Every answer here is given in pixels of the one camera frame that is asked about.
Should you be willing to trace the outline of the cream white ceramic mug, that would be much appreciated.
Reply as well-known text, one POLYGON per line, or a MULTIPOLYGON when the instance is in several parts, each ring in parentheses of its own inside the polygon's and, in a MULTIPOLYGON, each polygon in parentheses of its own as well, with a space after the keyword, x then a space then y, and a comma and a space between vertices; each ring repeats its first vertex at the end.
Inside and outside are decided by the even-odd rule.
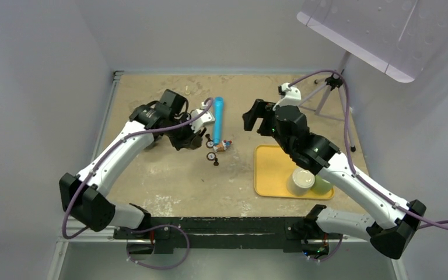
POLYGON ((315 175, 308 170, 297 167, 288 178, 287 190, 294 196, 303 196, 315 184, 315 175))

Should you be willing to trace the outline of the grey teal ceramic mug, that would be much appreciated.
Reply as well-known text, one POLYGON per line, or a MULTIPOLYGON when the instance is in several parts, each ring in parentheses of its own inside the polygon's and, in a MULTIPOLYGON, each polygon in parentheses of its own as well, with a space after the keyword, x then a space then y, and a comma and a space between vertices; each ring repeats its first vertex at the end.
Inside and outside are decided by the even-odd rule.
POLYGON ((154 140, 151 144, 149 144, 147 147, 144 148, 144 151, 149 151, 157 148, 158 146, 161 145, 161 141, 162 141, 161 139, 154 140))

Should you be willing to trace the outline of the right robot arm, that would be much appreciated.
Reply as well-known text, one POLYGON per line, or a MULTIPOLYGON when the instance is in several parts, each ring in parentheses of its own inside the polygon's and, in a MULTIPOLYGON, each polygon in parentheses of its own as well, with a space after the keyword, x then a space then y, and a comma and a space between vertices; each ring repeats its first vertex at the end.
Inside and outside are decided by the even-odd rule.
POLYGON ((296 106, 257 99, 242 115, 244 130, 251 131, 258 118, 260 135, 273 137, 296 166, 335 185, 367 212, 358 215, 315 206, 304 222, 309 236, 346 234, 369 241, 388 258, 401 258, 421 224, 425 204, 392 194, 357 167, 351 168, 339 147, 310 131, 307 117, 296 106))

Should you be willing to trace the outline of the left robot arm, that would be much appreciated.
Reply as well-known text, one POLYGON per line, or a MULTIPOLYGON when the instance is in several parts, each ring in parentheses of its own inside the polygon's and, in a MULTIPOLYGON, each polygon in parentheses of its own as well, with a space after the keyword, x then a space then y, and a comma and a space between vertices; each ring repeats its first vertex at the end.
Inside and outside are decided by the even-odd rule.
POLYGON ((65 212, 62 235, 67 233, 69 217, 99 232, 108 226, 126 228, 137 239, 151 230, 151 215, 143 207, 119 204, 108 200, 114 183, 130 163, 158 138, 167 136, 176 150, 197 149, 205 134, 205 117, 214 101, 209 97, 201 108, 188 111, 188 99, 172 90, 165 90, 159 100, 138 106, 129 116, 121 132, 89 163, 75 174, 65 173, 59 180, 61 204, 65 212))

